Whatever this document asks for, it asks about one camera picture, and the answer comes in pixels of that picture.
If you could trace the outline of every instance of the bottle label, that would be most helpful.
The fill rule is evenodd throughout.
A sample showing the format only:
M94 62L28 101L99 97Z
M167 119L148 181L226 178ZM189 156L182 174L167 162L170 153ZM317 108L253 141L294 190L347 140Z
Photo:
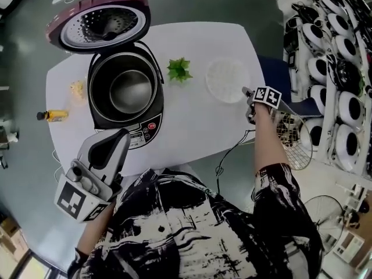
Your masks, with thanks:
M54 117L51 122L62 122L65 117Z

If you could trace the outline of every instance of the person's right arm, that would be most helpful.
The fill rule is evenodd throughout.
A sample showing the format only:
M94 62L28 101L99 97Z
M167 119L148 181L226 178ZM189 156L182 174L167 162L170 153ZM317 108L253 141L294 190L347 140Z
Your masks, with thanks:
M256 103L255 112L255 228L281 274L316 278L323 259L319 233L301 201L268 108Z

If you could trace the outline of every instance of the green plant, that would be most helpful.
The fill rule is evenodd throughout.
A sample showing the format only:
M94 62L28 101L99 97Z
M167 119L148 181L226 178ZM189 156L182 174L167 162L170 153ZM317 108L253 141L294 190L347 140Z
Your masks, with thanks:
M188 67L190 65L190 61L186 61L184 57L178 60L169 60L169 69L168 76L170 80L176 79L177 81L183 83L184 80L188 78L192 78L190 73L188 72Z

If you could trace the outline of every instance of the rice cooker control panel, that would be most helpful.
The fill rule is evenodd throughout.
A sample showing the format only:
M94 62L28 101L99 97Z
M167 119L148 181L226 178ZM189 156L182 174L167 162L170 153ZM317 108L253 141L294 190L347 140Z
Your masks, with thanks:
M139 128L130 131L131 140L129 150L140 148L151 142L158 134L161 122L162 114L160 113L157 116L140 123Z

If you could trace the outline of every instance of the white and black device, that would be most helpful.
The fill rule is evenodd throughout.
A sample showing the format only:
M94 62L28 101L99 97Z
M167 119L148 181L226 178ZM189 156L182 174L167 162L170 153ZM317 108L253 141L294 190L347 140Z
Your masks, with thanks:
M78 222L94 220L122 191L123 168L131 136L125 128L87 138L66 175L61 174L54 203Z

